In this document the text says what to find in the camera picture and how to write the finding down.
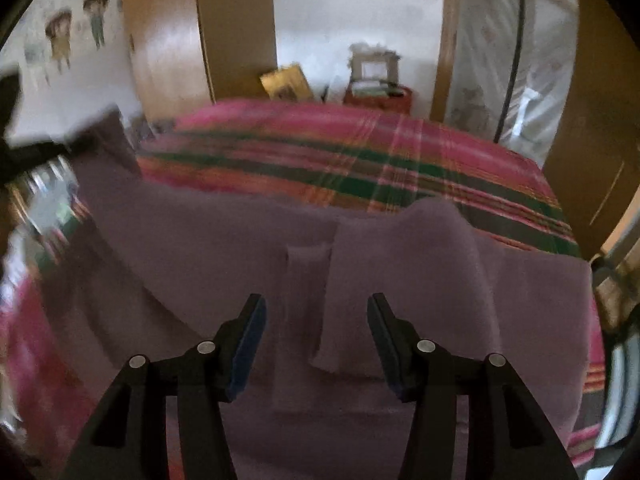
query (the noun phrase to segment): bed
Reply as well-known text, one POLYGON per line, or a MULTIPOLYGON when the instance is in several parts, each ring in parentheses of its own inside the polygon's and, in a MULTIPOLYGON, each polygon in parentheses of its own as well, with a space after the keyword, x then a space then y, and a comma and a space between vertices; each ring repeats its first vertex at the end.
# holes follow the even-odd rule
MULTIPOLYGON (((478 231, 526 251, 579 257, 561 208, 537 165, 439 124, 319 104, 230 100, 178 118, 174 131, 143 141, 145 179, 172 187, 284 197, 318 206, 397 212, 428 196, 455 203, 478 231)), ((56 238, 72 241, 88 212, 73 204, 56 238)), ((39 256, 38 271, 55 264, 39 256)), ((56 349, 37 280, 5 306, 7 368, 30 440, 58 470, 95 406, 56 349)), ((568 452, 593 457, 604 402, 600 325, 591 309, 590 365, 568 452)))

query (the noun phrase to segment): red nightstand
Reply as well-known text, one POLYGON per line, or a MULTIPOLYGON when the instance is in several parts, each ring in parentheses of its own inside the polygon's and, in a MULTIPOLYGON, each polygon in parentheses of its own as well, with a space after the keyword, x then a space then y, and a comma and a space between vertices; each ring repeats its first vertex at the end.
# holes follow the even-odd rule
POLYGON ((351 92, 351 85, 347 88, 344 95, 344 104, 349 106, 357 106, 360 108, 373 108, 374 110, 384 110, 385 112, 396 112, 398 114, 411 114, 411 106, 414 100, 414 92, 406 86, 397 87, 399 95, 391 95, 384 97, 355 96, 351 92))

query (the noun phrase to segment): framed photo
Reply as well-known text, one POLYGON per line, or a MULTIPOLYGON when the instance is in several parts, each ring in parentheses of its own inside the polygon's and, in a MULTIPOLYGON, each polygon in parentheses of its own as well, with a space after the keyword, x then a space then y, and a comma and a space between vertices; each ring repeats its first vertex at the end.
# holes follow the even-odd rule
POLYGON ((275 101, 310 101, 314 94, 306 81, 302 68, 293 64, 261 76, 262 86, 275 101))
POLYGON ((373 80, 398 84, 398 60, 392 50, 354 52, 351 58, 351 81, 373 80))

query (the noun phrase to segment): purple towel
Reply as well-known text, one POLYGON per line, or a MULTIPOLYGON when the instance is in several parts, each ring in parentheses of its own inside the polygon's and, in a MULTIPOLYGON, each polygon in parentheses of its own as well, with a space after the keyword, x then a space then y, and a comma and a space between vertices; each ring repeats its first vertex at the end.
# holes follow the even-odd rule
MULTIPOLYGON (((110 118, 94 129, 118 134, 110 118)), ((172 189, 113 150, 75 170, 93 222, 46 277, 44 305, 96 397, 130 355, 180 354, 249 293, 265 296, 249 386, 223 406, 240 478, 397 477, 413 406, 382 380, 366 322, 375 292, 453 354, 505 354, 567 441, 588 366, 584 261, 502 245, 438 199, 388 215, 172 189)))

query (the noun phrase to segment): plaid bedspread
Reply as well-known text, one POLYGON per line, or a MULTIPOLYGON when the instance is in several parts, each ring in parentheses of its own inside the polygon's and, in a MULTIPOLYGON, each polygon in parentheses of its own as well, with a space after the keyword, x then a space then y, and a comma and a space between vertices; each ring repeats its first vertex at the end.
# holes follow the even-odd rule
MULTIPOLYGON (((181 118, 175 132, 143 142, 138 161, 146 179, 171 186, 286 196, 322 206, 395 212, 420 198, 441 196, 453 201, 471 225, 502 243, 579 256, 559 204, 533 161, 406 116, 232 100, 181 118)), ((25 291, 25 304, 39 301, 33 287, 25 291)), ((591 364, 569 442, 576 466, 593 457, 602 413, 604 353, 592 311, 591 364)), ((25 319, 17 316, 9 348, 18 405, 23 412, 25 405, 36 412, 28 416, 43 416, 43 396, 51 404, 64 391, 64 404, 76 400, 84 412, 88 401, 81 385, 69 370, 60 372, 59 359, 49 355, 53 341, 49 353, 40 348, 50 338, 44 316, 31 312, 28 323, 25 319), (46 369, 43 358, 52 360, 57 371, 46 369)), ((48 419, 47 441, 72 440, 79 431, 62 416, 48 419)))

